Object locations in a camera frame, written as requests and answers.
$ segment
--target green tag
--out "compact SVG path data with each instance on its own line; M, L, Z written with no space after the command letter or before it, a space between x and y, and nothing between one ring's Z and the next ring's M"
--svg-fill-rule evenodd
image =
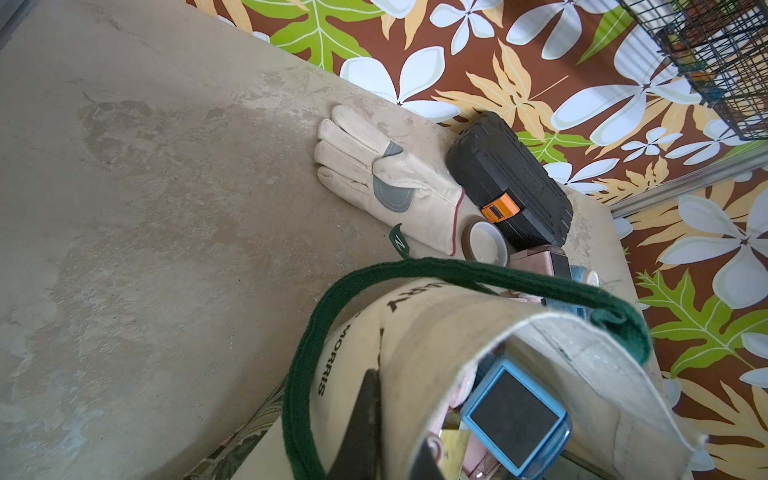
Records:
M395 250L397 250L397 253L402 258L410 258L411 247L408 246L405 236L400 231L400 225L402 223L395 225L392 231L389 232L389 241L392 242L392 246L395 247Z

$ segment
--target cream leather glove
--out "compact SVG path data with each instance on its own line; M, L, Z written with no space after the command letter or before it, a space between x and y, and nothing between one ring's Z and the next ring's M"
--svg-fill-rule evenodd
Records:
M404 151L352 108L337 105L318 128L317 177L336 195L448 255L464 190Z

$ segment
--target green bag strap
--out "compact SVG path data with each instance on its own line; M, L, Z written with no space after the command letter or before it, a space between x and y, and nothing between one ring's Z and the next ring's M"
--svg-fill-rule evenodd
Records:
M296 480L326 477L310 429L310 390L323 344L344 306L364 289L395 278L438 278L470 290L494 294L478 285L500 286L594 309L592 323L607 330L642 365L651 352L648 328L627 302L599 288L553 276L463 260L406 258L379 263L344 276L317 303L293 357L283 403L283 440Z

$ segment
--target tropical print fabric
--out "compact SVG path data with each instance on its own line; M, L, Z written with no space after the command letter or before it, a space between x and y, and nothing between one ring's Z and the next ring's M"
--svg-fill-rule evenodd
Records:
M754 148L699 105L616 0L186 0L454 131L504 118L613 204Z
M768 478L768 171L617 220L694 478Z
M266 432L280 418L283 411L283 392L285 379L280 381L248 423L224 440L181 480L230 480Z

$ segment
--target black plastic case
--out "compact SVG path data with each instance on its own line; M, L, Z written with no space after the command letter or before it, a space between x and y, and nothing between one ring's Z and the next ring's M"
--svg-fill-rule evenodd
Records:
M496 113L480 115L451 146L445 163L479 208L503 194L520 207L495 224L512 248L563 246L573 218L570 200Z

